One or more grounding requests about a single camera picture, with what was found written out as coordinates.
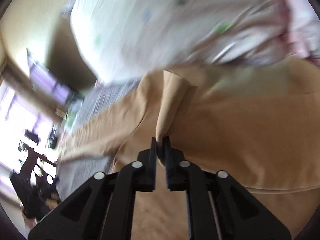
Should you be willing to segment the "lavender bed sheet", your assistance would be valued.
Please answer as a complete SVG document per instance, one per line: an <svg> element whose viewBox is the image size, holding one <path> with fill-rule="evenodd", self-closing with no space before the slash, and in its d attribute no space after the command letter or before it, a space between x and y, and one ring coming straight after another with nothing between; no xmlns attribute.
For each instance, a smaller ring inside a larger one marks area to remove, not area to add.
<svg viewBox="0 0 320 240"><path fill-rule="evenodd" d="M75 133L84 124L122 99L126 94L135 89L139 83L140 80L138 79L125 81L124 83L111 83L106 86L96 85L93 87L85 96L67 136L69 137ZM56 189L60 199L65 200L96 172L111 173L112 163L112 157L90 157L88 159L72 160L59 164L56 173L59 181Z"/></svg>

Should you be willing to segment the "white floral top pillow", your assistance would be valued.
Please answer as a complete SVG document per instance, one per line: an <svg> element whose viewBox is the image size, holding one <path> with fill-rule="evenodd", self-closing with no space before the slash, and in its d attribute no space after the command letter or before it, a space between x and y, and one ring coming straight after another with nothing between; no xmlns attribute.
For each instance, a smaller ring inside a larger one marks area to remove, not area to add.
<svg viewBox="0 0 320 240"><path fill-rule="evenodd" d="M105 84L181 63L319 59L308 0L76 0L70 21L82 59Z"/></svg>

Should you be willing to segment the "tan beige garment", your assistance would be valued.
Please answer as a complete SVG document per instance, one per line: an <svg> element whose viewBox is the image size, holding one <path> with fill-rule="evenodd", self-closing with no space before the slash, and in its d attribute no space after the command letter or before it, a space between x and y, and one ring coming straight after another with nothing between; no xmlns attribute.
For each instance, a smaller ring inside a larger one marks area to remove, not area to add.
<svg viewBox="0 0 320 240"><path fill-rule="evenodd" d="M166 135L187 160L228 172L293 237L319 206L319 68L308 61L149 73L72 132L59 162L110 156L119 170Z"/></svg>

